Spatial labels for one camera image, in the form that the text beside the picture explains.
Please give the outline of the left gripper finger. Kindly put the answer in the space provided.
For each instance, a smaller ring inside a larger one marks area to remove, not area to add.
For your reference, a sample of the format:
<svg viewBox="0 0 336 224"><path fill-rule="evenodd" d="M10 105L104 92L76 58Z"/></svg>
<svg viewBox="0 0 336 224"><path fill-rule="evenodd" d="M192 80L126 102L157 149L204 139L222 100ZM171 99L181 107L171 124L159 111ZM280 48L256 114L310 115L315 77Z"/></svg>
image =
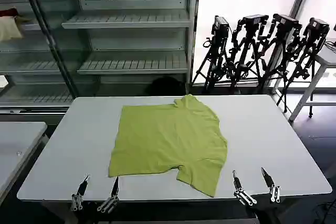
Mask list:
<svg viewBox="0 0 336 224"><path fill-rule="evenodd" d="M118 197L118 192L119 192L119 178L116 177L111 195L109 198L107 198L98 208L97 212L112 212L117 203L119 202L119 197Z"/></svg>
<svg viewBox="0 0 336 224"><path fill-rule="evenodd" d="M83 182L79 185L77 192L71 195L71 210L72 211L83 210L83 205L82 205L83 196L86 192L89 179L90 179L90 175L88 174L83 180Z"/></svg>

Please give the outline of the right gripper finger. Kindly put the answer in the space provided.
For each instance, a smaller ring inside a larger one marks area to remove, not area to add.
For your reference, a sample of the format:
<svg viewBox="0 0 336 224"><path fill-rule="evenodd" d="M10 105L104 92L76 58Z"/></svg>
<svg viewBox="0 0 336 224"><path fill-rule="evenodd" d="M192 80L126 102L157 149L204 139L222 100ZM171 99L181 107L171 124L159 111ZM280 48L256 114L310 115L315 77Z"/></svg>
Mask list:
<svg viewBox="0 0 336 224"><path fill-rule="evenodd" d="M276 186L272 177L266 172L266 170L262 167L261 168L261 173L262 176L265 180L265 183L269 189L269 194L270 194L270 202L271 203L280 203L280 191L281 187Z"/></svg>
<svg viewBox="0 0 336 224"><path fill-rule="evenodd" d="M249 195L242 187L240 179L236 175L236 171L232 171L233 174L233 183L235 187L234 196L243 204L243 205L257 205L257 200Z"/></svg>

